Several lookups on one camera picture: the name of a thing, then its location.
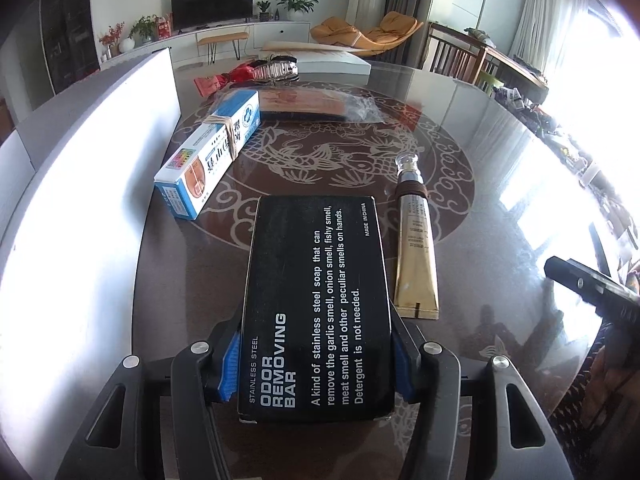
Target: round table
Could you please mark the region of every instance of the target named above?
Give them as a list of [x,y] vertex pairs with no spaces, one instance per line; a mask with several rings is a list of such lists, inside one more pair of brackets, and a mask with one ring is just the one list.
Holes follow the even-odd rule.
[[[155,192],[136,277],[134,353],[145,360],[173,356],[232,315],[244,294],[262,194],[373,195],[393,290],[396,178],[389,161],[414,150],[430,190],[440,298],[440,319],[420,320],[424,335],[471,359],[508,355],[549,414],[600,319],[546,279],[543,265],[557,255],[597,268],[590,224],[602,237],[606,230],[595,200],[523,124],[468,84],[380,63],[368,78],[308,74],[296,84],[371,99],[385,121],[264,122],[195,222],[174,219]],[[209,105],[178,125],[166,156]],[[369,423],[245,425],[233,401],[214,409],[233,478],[264,480],[394,479],[417,413],[399,396],[390,420]],[[470,409],[462,399],[453,478],[464,478]],[[163,408],[164,433],[170,417]],[[164,446],[166,471],[176,477],[172,440]]]

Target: silver screw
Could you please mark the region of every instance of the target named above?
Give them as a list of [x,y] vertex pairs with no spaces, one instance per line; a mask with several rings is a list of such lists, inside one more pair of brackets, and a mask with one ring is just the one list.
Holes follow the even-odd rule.
[[496,368],[507,368],[509,367],[509,360],[504,355],[497,355],[492,359],[494,362],[494,366]]
[[422,348],[425,352],[427,352],[427,354],[438,355],[442,353],[442,346],[440,346],[438,343],[425,343],[424,345],[422,345]]
[[209,343],[206,341],[198,341],[191,345],[191,351],[194,354],[204,354],[204,352],[209,351]]
[[125,357],[122,362],[122,366],[125,368],[135,368],[140,364],[140,358],[137,355],[130,355],[129,357]]

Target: black box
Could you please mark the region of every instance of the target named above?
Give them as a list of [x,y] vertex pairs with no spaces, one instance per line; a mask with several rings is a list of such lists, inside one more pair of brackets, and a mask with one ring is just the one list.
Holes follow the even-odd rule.
[[372,197],[265,196],[242,316],[242,420],[371,420],[394,408],[385,267]]

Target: barcode label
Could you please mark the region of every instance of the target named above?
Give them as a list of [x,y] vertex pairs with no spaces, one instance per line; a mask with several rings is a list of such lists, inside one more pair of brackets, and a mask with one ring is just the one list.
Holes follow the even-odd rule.
[[162,186],[162,192],[164,192],[164,196],[178,215],[188,216],[187,210],[184,208],[184,204],[182,203],[180,195],[178,195],[178,192],[175,190],[175,187]]

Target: blue gripper pad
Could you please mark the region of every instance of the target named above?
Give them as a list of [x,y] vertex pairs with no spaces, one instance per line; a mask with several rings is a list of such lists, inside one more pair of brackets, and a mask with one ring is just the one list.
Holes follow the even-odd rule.
[[238,390],[238,365],[240,362],[240,333],[236,332],[231,338],[226,349],[225,356],[222,358],[222,377],[220,378],[220,386],[218,393],[223,402],[228,402]]
[[392,333],[394,339],[394,360],[396,362],[396,392],[402,395],[404,400],[409,401],[414,397],[414,388],[409,378],[411,369],[409,358],[402,348],[399,337]]

